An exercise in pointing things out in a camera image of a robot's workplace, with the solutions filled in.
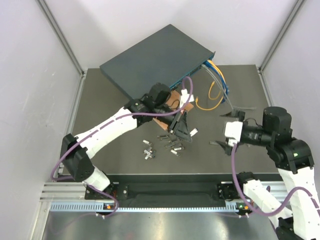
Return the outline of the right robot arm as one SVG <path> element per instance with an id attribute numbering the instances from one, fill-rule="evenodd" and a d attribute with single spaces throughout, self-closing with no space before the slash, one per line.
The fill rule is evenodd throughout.
<path id="1" fill-rule="evenodd" d="M 283 107 L 263 110 L 262 123 L 249 125 L 245 112 L 233 109 L 224 124 L 225 141 L 218 144 L 231 157 L 233 192 L 252 213 L 267 217 L 279 240 L 318 240 L 320 200 L 315 184 L 314 159 L 309 145 L 292 136 L 292 116 Z M 252 172 L 236 172 L 240 145 L 264 147 L 280 174 L 287 196 L 283 202 Z"/>

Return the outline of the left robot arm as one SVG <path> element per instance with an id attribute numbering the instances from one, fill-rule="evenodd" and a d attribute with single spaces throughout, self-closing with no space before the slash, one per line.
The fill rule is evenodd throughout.
<path id="1" fill-rule="evenodd" d="M 95 167 L 91 159 L 103 147 L 126 132 L 156 118 L 167 125 L 167 131 L 178 139 L 191 142 L 192 136 L 187 125 L 186 110 L 172 110 L 167 101 L 171 90 L 162 83 L 156 83 L 141 98 L 132 99 L 109 119 L 94 128 L 62 139 L 61 162 L 75 182 L 91 185 L 102 198 L 109 198 L 114 187 L 107 175 Z"/>

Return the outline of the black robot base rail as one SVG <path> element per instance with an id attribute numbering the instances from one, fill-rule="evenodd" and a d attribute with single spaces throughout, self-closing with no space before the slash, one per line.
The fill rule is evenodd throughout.
<path id="1" fill-rule="evenodd" d="M 231 173 L 110 174 L 109 194 L 121 208 L 208 208 L 225 206 L 218 194 Z"/>

